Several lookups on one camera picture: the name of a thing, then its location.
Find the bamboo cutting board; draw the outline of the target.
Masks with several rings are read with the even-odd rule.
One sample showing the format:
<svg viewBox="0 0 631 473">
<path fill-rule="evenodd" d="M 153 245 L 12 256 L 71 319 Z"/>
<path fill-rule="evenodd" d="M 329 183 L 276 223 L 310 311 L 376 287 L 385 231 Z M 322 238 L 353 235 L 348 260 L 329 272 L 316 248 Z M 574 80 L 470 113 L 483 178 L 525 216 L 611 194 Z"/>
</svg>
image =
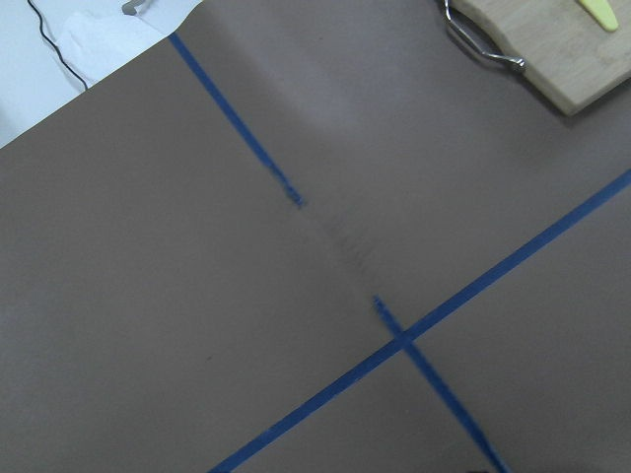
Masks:
<svg viewBox="0 0 631 473">
<path fill-rule="evenodd" d="M 630 3 L 611 1 L 606 31 L 578 1 L 451 1 L 558 109 L 573 115 L 630 78 Z"/>
</svg>

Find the yellow plastic knife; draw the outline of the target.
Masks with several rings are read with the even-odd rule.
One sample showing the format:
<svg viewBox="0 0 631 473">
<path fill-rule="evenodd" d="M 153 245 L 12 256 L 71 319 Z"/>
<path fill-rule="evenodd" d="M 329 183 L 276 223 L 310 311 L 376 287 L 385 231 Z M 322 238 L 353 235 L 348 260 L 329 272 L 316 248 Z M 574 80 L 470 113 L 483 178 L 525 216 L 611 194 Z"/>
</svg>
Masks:
<svg viewBox="0 0 631 473">
<path fill-rule="evenodd" d="M 598 25 L 608 33 L 618 30 L 617 17 L 607 0 L 579 0 L 579 4 L 592 16 Z"/>
</svg>

